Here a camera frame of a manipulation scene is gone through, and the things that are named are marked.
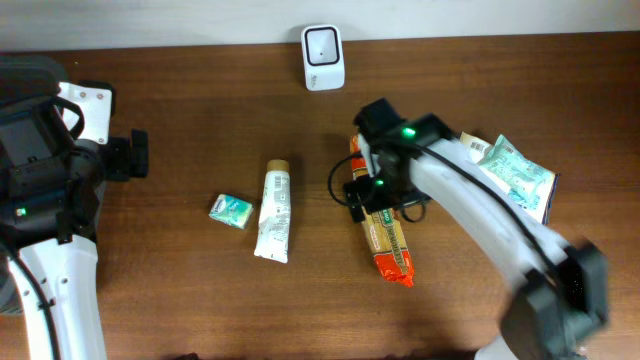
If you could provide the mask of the red spaghetti packet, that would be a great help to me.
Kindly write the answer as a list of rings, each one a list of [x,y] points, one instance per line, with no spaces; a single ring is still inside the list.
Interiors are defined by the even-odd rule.
[[[415,269],[398,216],[393,209],[368,214],[364,207],[350,209],[353,221],[364,230],[374,263],[388,282],[411,288]]]

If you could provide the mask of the yellow white snack bag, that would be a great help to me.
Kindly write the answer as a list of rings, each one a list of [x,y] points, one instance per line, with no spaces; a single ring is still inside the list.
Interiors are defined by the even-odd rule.
[[[478,138],[476,136],[473,136],[471,134],[467,134],[467,133],[464,133],[464,132],[461,133],[459,139],[460,139],[460,142],[468,149],[472,161],[474,163],[476,163],[478,166],[479,166],[479,161],[482,160],[488,154],[488,152],[491,150],[491,148],[495,144],[495,143],[494,144],[490,144],[490,143],[488,143],[488,142],[486,142],[486,141],[484,141],[484,140],[482,140],[482,139],[480,139],[480,138]],[[496,183],[497,186],[504,193],[507,194],[506,190],[508,189],[508,187],[507,187],[507,185],[505,183],[503,183],[501,180],[499,180],[497,177],[495,177],[493,174],[489,173],[488,171],[483,170],[481,167],[480,167],[480,169],[494,183]],[[517,203],[526,213],[528,213],[532,218],[534,218],[538,222],[542,223],[543,225],[547,225],[548,222],[549,222],[551,203],[552,203],[552,200],[554,198],[554,194],[555,194],[555,190],[556,190],[558,175],[556,173],[554,173],[554,174],[555,174],[555,180],[554,180],[553,184],[552,185],[548,185],[542,191],[542,195],[543,195],[542,204],[537,210],[525,209],[523,206],[520,206]]]

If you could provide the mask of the small teal tissue pack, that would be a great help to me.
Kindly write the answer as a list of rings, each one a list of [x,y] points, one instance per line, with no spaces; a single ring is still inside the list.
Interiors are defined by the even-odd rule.
[[[249,222],[254,207],[237,197],[220,194],[210,209],[209,217],[226,225],[244,229]]]

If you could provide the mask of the teal wet wipes pack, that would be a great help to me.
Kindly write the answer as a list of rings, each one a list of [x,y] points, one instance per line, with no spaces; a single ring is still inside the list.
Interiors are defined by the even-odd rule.
[[[498,137],[479,166],[505,183],[507,194],[525,209],[537,210],[542,204],[542,191],[555,180],[552,171],[525,158],[504,135]]]

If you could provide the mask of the white tube with beige cap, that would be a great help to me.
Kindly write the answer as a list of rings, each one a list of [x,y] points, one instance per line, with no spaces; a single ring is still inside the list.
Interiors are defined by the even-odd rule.
[[[286,264],[291,225],[290,166],[274,159],[267,164],[254,250],[257,257]]]

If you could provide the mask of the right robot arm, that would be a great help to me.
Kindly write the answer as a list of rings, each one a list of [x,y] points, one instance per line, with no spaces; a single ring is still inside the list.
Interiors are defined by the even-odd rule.
[[[344,185],[343,205],[368,214],[439,204],[501,272],[512,299],[500,332],[477,359],[577,359],[609,323],[608,262],[528,215],[476,165],[439,117],[409,121],[381,98],[355,116],[366,175]]]

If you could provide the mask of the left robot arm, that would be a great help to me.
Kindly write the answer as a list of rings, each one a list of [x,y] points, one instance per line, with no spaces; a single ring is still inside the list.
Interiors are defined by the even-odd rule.
[[[33,359],[104,359],[97,223],[106,185],[144,178],[148,135],[112,137],[112,85],[54,82],[1,104],[1,246]]]

